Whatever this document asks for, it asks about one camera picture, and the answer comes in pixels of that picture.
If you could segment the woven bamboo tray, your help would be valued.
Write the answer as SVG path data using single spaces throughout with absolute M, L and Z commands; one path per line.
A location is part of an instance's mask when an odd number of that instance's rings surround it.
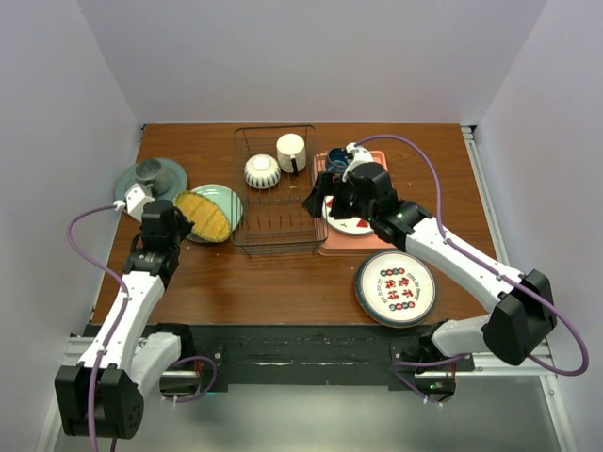
M 174 198 L 174 205 L 193 222 L 188 239 L 196 242 L 220 243 L 232 232 L 231 221 L 220 207 L 205 195 L 183 191 Z

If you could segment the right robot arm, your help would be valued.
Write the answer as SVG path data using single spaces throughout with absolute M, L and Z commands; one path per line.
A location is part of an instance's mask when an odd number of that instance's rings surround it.
M 400 199 L 382 165 L 353 163 L 342 175 L 319 172 L 304 209 L 318 217 L 325 197 L 333 200 L 335 218 L 367 221 L 383 242 L 438 268 L 486 310 L 482 317 L 445 321 L 425 336 L 419 357 L 426 367 L 439 370 L 453 356 L 482 351 L 520 365 L 560 320 L 548 277 L 501 264 L 447 230 L 426 208 Z

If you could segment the cream mug black handle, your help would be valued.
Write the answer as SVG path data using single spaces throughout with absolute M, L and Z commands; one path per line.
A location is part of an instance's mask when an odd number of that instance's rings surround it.
M 298 176 L 306 165 L 304 139 L 294 133 L 280 136 L 276 142 L 277 162 L 286 173 Z

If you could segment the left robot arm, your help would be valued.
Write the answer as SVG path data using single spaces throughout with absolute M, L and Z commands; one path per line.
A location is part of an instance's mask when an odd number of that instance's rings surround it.
M 150 314 L 178 268 L 180 245 L 192 224 L 167 200 L 147 203 L 119 291 L 102 327 L 74 364 L 57 371 L 55 390 L 63 431 L 74 437 L 130 439 L 146 397 L 162 373 L 189 367 L 195 346 L 173 332 L 144 337 Z

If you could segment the white bowl orange rim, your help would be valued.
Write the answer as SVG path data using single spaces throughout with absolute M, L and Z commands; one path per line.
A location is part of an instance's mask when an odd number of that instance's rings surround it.
M 244 179 L 248 186 L 255 189 L 269 189 L 281 179 L 281 169 L 276 159 L 268 154 L 256 154 L 250 157 L 244 166 Z

